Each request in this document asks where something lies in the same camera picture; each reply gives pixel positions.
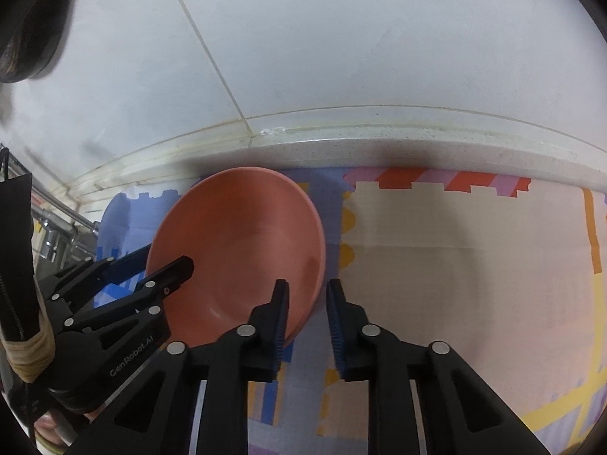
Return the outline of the person's hand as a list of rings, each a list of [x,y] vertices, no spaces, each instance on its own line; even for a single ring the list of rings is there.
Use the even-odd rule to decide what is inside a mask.
[[[67,425],[63,415],[57,411],[47,411],[35,421],[34,427],[38,435],[55,446],[70,446],[76,438],[75,431]]]

